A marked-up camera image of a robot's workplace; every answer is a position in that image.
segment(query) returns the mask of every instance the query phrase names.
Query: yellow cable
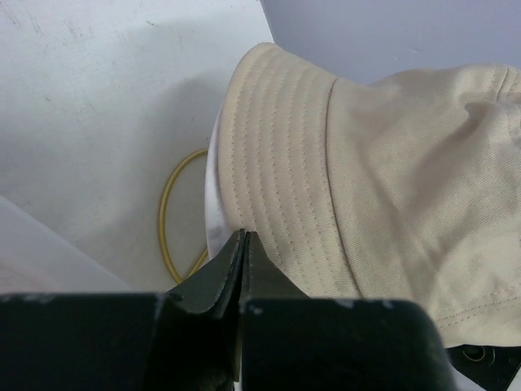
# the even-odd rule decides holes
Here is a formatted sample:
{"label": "yellow cable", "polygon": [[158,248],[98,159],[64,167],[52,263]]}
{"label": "yellow cable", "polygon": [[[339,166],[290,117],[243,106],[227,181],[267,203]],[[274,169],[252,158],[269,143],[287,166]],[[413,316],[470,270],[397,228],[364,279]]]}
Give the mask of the yellow cable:
{"label": "yellow cable", "polygon": [[[169,272],[172,275],[172,277],[176,283],[182,283],[185,279],[182,278],[181,275],[177,272],[176,266],[173,264],[172,258],[170,257],[169,246],[166,243],[166,233],[165,233],[166,207],[167,207],[167,204],[169,203],[170,192],[172,191],[173,184],[176,182],[177,177],[179,177],[179,174],[193,160],[197,159],[198,157],[205,156],[207,154],[208,154],[208,149],[201,149],[199,151],[196,151],[196,152],[190,154],[186,158],[184,158],[183,161],[181,163],[179,163],[179,165],[175,168],[175,170],[170,175],[170,178],[166,182],[166,186],[164,187],[163,196],[161,197],[160,221],[159,221],[159,237],[160,237],[161,253],[163,254],[164,263],[165,263],[166,267],[169,268]],[[204,247],[203,253],[201,253],[201,255],[199,255],[199,258],[197,259],[194,266],[190,270],[190,273],[188,273],[188,277],[190,277],[197,270],[199,270],[199,268],[201,267],[201,265],[203,265],[203,262],[207,256],[208,256],[208,247]]]}

